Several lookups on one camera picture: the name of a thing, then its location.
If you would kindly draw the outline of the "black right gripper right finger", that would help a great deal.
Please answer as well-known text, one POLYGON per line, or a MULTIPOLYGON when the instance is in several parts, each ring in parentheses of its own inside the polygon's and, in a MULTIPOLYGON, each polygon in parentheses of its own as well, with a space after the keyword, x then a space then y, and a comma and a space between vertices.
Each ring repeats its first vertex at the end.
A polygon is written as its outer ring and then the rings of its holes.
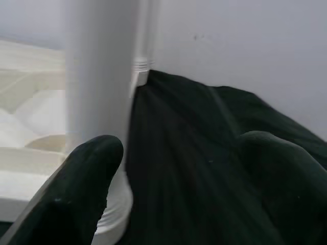
POLYGON ((284 244, 326 244, 326 170, 304 148, 268 132, 242 134, 238 150, 284 244))

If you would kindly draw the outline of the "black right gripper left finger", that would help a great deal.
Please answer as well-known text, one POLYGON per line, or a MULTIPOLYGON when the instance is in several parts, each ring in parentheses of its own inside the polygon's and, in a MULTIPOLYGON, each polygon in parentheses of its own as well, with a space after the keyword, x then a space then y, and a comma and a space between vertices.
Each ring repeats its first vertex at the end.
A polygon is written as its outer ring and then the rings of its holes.
POLYGON ((76 147, 36 192, 1 244, 91 244, 124 148, 110 135, 76 147))

